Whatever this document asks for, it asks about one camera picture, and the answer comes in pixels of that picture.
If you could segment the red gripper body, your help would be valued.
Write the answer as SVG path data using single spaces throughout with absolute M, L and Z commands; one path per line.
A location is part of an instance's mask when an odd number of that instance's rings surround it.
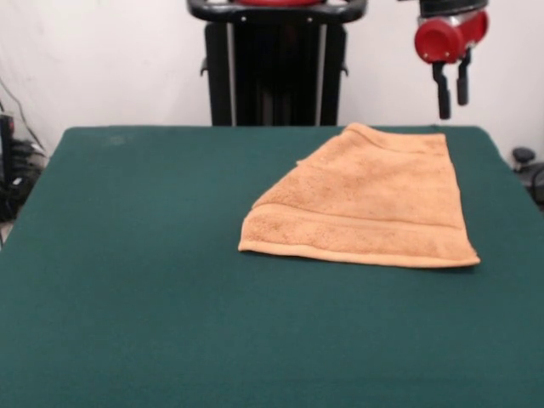
M 414 39 L 418 56 L 428 64 L 461 60 L 485 37 L 489 17 L 485 10 L 418 19 Z

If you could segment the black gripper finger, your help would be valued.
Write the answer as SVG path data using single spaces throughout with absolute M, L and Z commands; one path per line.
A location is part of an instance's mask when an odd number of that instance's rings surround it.
M 439 118 L 451 118 L 451 97 L 448 87 L 448 80 L 444 74 L 445 62 L 433 62 L 433 80 L 437 86 L 437 96 L 439 104 Z
M 472 62 L 472 49 L 468 48 L 458 66 L 456 80 L 456 96 L 459 105 L 467 105 L 469 102 L 468 92 L 468 67 Z

